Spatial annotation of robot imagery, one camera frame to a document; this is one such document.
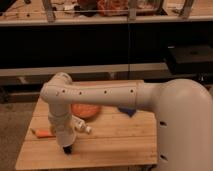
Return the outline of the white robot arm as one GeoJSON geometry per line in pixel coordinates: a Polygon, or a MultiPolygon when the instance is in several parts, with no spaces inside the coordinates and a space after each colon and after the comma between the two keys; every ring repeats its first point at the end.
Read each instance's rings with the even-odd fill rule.
{"type": "Polygon", "coordinates": [[[213,171],[213,96],[200,83],[131,81],[78,85],[60,72],[46,82],[40,97],[63,148],[75,142],[70,126],[73,103],[146,110],[157,125],[157,171],[213,171]]]}

